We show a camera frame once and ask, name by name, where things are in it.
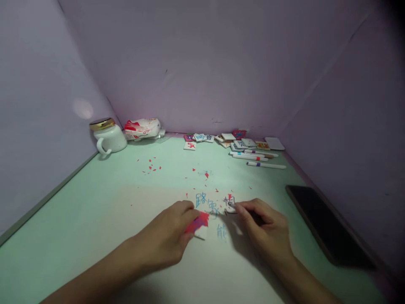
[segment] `light green desk surface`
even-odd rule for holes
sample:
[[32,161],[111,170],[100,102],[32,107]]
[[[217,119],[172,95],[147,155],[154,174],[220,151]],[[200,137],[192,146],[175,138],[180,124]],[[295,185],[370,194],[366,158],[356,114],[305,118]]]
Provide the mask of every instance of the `light green desk surface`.
[[[295,255],[333,293],[345,303],[385,303],[366,273],[326,259],[284,189],[304,182],[282,153],[271,163],[286,170],[247,166],[216,142],[183,147],[182,138],[141,141],[106,160],[94,157],[0,247],[0,303],[38,303],[161,210],[187,197],[196,203],[201,193],[219,206],[228,194],[263,199],[288,217]],[[211,215],[207,240],[194,238],[178,265],[133,283],[113,302],[292,303],[239,224],[237,215]]]

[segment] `tile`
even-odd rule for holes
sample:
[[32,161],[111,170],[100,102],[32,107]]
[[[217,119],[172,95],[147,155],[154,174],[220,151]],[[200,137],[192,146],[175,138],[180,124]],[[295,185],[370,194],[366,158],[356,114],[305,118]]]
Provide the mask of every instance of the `tile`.
[[208,227],[207,226],[201,226],[200,228],[198,228],[194,232],[194,236],[199,238],[199,239],[202,239],[202,240],[206,240],[207,235],[208,235]]
[[265,142],[265,141],[255,141],[255,142],[256,142],[256,147],[257,147],[259,150],[270,151],[270,147],[269,147],[269,145],[268,145],[267,142]]
[[186,144],[184,145],[184,150],[195,150],[195,146],[196,146],[196,142],[195,141],[186,141]]
[[241,140],[242,140],[243,144],[247,147],[256,147],[256,143],[253,141],[253,139],[243,138]]
[[196,141],[204,141],[206,139],[204,134],[197,134],[197,133],[194,134],[194,138]]
[[201,212],[201,215],[188,225],[186,233],[192,233],[199,239],[207,239],[208,222],[210,215],[206,212]]
[[236,138],[231,133],[222,133],[221,135],[224,140],[236,140]]
[[193,134],[185,134],[184,139],[186,141],[194,141],[194,136],[193,136]]
[[219,142],[224,142],[225,141],[224,138],[222,137],[222,135],[217,135],[214,138]]
[[233,130],[232,135],[237,140],[241,140],[242,138],[246,138],[246,130]]
[[243,152],[244,149],[238,149],[238,148],[235,146],[235,143],[232,142],[232,143],[231,143],[231,150],[234,151],[234,152]]
[[232,143],[232,141],[224,141],[224,142],[221,142],[220,144],[226,149],[231,146],[231,143]]
[[241,140],[240,141],[233,141],[233,142],[235,143],[235,147],[237,149],[247,149],[248,148],[247,146],[245,146],[243,144],[243,142]]
[[205,142],[213,143],[214,142],[214,135],[206,135],[205,136],[207,139]]

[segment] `blue handwritten character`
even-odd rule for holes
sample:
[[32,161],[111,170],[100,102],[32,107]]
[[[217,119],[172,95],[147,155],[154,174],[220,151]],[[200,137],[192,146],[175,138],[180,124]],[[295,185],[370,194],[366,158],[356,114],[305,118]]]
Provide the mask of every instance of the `blue handwritten character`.
[[197,195],[195,196],[195,207],[197,208],[198,207],[198,205],[201,203],[201,204],[205,204],[205,202],[207,201],[206,199],[205,199],[205,196],[206,196],[207,194],[206,193],[197,193]]
[[218,228],[216,229],[217,238],[226,241],[227,239],[226,234],[227,231],[225,230],[225,224],[222,224],[222,227],[220,224],[218,224]]
[[213,220],[216,219],[216,218],[218,217],[218,212],[219,212],[218,208],[216,208],[216,203],[214,203],[214,201],[208,200],[208,207],[211,208],[211,212],[210,212],[210,213],[211,213],[212,215],[215,215],[215,217],[213,218]]

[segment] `black phone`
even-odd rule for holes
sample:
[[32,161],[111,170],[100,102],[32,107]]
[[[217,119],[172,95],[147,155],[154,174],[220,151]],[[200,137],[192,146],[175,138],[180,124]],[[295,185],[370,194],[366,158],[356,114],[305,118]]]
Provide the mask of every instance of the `black phone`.
[[331,263],[367,270],[376,269],[364,250],[314,189],[286,186],[286,190]]

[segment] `right hand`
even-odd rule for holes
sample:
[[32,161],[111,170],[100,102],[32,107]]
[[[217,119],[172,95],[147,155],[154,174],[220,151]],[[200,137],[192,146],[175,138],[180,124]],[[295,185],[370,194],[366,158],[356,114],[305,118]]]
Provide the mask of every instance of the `right hand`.
[[[260,255],[272,268],[287,266],[295,261],[291,250],[287,218],[261,199],[235,204],[249,237]],[[259,226],[249,212],[259,215],[264,224]]]

